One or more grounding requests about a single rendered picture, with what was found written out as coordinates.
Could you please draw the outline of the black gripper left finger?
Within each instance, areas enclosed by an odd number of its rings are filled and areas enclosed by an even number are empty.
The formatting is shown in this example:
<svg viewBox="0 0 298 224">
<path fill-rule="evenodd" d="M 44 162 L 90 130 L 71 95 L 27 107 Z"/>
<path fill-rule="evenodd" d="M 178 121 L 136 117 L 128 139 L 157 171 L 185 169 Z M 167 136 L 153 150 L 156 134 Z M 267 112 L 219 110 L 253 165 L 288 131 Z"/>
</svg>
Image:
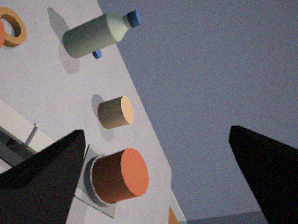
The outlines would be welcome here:
<svg viewBox="0 0 298 224">
<path fill-rule="evenodd" d="M 0 174 L 0 224 L 66 224 L 86 142 L 75 130 Z"/>
</svg>

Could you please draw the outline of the tan ring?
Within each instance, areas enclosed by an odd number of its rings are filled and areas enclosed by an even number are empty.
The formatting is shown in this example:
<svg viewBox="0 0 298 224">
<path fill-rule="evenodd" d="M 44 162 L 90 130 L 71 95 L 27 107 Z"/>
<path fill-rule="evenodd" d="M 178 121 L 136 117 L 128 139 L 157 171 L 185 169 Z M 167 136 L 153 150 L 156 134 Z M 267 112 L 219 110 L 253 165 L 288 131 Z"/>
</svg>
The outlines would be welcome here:
<svg viewBox="0 0 298 224">
<path fill-rule="evenodd" d="M 23 20 L 19 18 L 19 16 L 15 12 L 13 12 L 12 9 L 0 7 L 0 18 L 5 19 L 9 23 L 11 23 L 15 33 L 15 37 L 12 37 L 5 32 L 6 38 L 3 44 L 4 46 L 13 48 L 26 41 L 27 33 L 25 29 L 26 27 L 22 22 Z"/>
</svg>

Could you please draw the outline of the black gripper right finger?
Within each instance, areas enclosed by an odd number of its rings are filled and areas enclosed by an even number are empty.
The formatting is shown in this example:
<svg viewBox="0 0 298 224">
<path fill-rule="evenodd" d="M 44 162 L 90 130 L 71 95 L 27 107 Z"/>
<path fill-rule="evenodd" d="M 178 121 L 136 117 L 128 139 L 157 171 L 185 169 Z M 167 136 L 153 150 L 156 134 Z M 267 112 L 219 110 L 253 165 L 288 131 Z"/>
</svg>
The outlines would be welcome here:
<svg viewBox="0 0 298 224">
<path fill-rule="evenodd" d="M 298 149 L 232 126 L 229 144 L 268 224 L 298 224 Z"/>
</svg>

